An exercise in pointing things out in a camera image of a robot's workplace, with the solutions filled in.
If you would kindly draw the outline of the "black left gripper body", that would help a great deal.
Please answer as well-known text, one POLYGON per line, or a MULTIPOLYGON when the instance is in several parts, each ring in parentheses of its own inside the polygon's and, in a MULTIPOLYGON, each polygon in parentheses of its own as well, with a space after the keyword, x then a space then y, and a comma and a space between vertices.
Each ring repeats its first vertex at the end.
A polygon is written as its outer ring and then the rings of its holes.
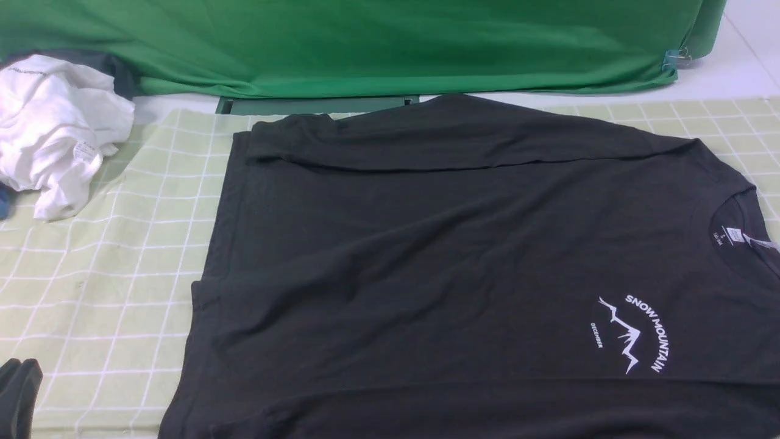
POLYGON ((43 380, 36 359, 9 359, 1 367, 1 437, 30 438, 43 380))

